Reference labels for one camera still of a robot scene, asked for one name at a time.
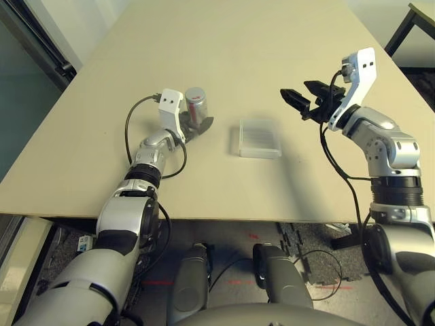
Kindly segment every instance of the beige tabletop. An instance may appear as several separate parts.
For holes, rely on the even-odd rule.
[[[142,0],[127,8],[33,135],[0,185],[0,212],[97,217],[128,169],[130,107],[163,88],[200,86],[215,121],[188,143],[184,172],[160,184],[159,201],[172,218],[355,221],[318,125],[302,121],[279,89],[308,96],[303,81],[328,83],[342,57],[370,46],[378,79],[364,104],[419,141],[425,203],[433,210],[435,115],[343,2]],[[239,120],[256,117],[279,124],[282,158],[238,157]],[[157,104],[143,104],[131,121],[132,149],[158,128]],[[360,149],[339,132],[327,136],[343,169],[366,176]],[[165,174],[181,161],[179,151]],[[365,215],[370,185],[353,183]]]

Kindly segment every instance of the transparent container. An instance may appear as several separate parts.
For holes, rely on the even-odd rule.
[[[278,158],[281,143],[272,120],[240,120],[239,155],[243,158]]]

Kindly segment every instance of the gray carpet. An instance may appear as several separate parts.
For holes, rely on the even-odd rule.
[[[290,256],[299,257],[312,250],[325,250],[333,254],[343,269],[343,279],[352,281],[361,279],[368,271],[360,247],[351,247],[333,251],[330,247],[331,239],[345,236],[346,233],[337,232],[324,224],[314,223],[280,223],[283,233],[284,250]],[[338,266],[333,257],[325,253],[311,253],[303,257],[304,277],[311,284],[333,285],[338,278]]]

